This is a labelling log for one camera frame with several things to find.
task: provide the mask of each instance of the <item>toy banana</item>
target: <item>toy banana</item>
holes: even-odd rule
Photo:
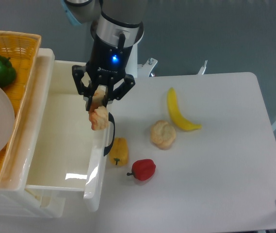
[[[174,88],[170,88],[167,94],[167,105],[171,120],[182,130],[191,131],[201,129],[202,125],[193,124],[184,118],[178,107],[178,98]]]

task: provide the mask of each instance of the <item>bread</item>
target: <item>bread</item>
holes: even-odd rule
[[[109,126],[109,115],[106,107],[102,106],[105,91],[97,89],[93,95],[92,103],[88,111],[88,119],[92,130],[103,130]]]
[[[165,120],[159,120],[151,127],[151,141],[160,149],[169,149],[176,139],[176,130]]]
[[[100,106],[89,114],[92,130],[103,130],[109,126],[108,110]]]
[[[104,95],[105,95],[105,91],[100,88],[98,88],[95,91],[91,105],[90,105],[90,109],[88,111],[89,114],[91,114],[98,107],[102,106],[102,104],[103,104],[102,101],[103,101]]]

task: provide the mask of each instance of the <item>yellow basket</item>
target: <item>yellow basket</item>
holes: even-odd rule
[[[12,145],[18,129],[27,90],[32,83],[31,73],[41,45],[41,36],[28,33],[0,31],[0,55],[10,57],[17,72],[13,84],[3,88],[15,112],[14,130],[7,145],[0,151],[0,180],[9,161]]]

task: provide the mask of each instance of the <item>white cabinet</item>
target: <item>white cabinet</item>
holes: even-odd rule
[[[68,197],[84,198],[90,211],[98,208],[109,129],[91,130],[72,65],[79,64],[39,51],[26,114],[0,183],[0,215],[60,217]]]

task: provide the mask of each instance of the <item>red bell pepper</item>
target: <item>red bell pepper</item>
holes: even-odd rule
[[[133,175],[134,178],[140,181],[146,181],[155,173],[156,165],[151,159],[142,159],[133,163],[131,173],[127,173],[128,176]]]

